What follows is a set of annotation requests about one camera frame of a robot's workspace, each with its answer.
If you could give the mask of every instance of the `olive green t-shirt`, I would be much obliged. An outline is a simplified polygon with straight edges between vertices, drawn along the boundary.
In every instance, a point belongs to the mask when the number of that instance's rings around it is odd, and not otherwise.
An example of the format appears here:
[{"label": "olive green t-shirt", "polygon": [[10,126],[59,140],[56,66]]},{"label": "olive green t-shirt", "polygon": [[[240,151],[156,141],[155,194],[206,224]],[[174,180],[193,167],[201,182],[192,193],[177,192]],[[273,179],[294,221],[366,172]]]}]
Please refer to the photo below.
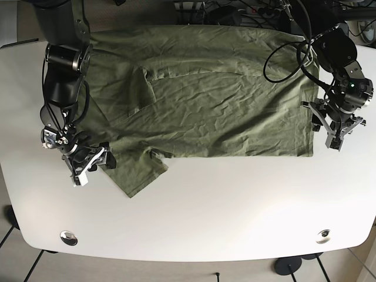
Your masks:
[{"label": "olive green t-shirt", "polygon": [[[105,169],[133,197],[167,170],[161,157],[311,156],[317,87],[301,71],[265,80],[269,54],[293,35],[230,26],[142,26],[92,35],[90,106],[81,130],[109,141],[117,168]],[[297,66],[286,46],[267,73]],[[318,63],[307,63],[318,76]],[[79,97],[85,103],[84,91]]]}]

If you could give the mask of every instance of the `white table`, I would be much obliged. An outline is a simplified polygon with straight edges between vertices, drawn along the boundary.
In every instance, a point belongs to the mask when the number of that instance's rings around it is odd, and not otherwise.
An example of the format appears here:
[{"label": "white table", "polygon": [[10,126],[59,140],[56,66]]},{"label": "white table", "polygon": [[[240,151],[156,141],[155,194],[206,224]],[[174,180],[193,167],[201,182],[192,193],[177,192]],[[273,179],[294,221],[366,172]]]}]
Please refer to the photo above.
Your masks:
[{"label": "white table", "polygon": [[[57,150],[42,148],[39,110],[46,43],[0,50],[0,163],[25,241],[86,256],[150,261],[233,261],[353,247],[376,215],[376,102],[342,151],[315,134],[314,157],[166,160],[170,167],[129,199],[107,175],[73,187]],[[376,83],[376,52],[358,61]],[[321,79],[331,82],[324,71]],[[317,244],[317,234],[331,240]],[[76,246],[63,243],[69,230]]]}]

